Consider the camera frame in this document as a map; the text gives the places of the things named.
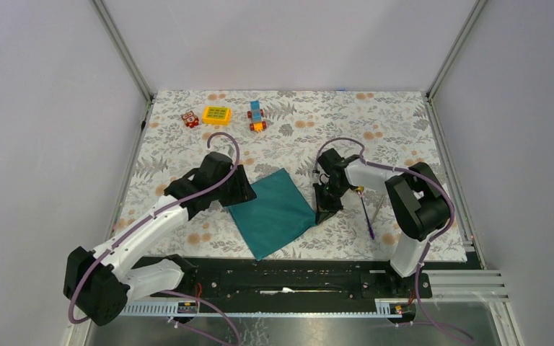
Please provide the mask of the teal cloth napkin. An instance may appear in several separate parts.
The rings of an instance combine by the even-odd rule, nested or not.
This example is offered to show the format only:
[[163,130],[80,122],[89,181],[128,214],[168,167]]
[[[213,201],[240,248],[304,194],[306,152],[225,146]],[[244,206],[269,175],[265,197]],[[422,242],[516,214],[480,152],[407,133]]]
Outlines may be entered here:
[[315,213],[285,169],[252,184],[256,198],[228,207],[256,260],[282,249],[315,226]]

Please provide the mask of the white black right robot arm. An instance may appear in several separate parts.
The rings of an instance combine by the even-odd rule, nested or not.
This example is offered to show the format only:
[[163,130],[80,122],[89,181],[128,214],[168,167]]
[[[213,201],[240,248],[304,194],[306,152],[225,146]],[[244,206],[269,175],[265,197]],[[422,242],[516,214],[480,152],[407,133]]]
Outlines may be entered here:
[[319,154],[315,173],[327,181],[313,184],[315,223],[343,209],[342,197],[349,190],[364,188],[389,198],[400,230],[404,233],[390,259],[384,285],[392,296],[402,297],[413,288],[413,275],[423,265],[431,237],[448,226],[454,206],[431,167],[421,162],[408,168],[367,161],[361,154],[341,156],[331,148]]

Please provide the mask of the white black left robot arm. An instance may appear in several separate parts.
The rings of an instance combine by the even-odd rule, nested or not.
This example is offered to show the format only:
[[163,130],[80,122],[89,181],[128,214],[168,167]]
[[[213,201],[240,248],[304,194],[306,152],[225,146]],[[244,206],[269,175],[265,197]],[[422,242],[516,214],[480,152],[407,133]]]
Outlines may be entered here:
[[125,231],[86,250],[77,247],[66,263],[63,294],[69,299],[69,321],[110,323],[133,301],[171,290],[186,296],[193,274],[173,259],[136,267],[136,263],[169,232],[185,225],[218,202],[227,207],[256,198],[242,164],[224,154],[207,154],[201,165],[172,181],[163,196]]

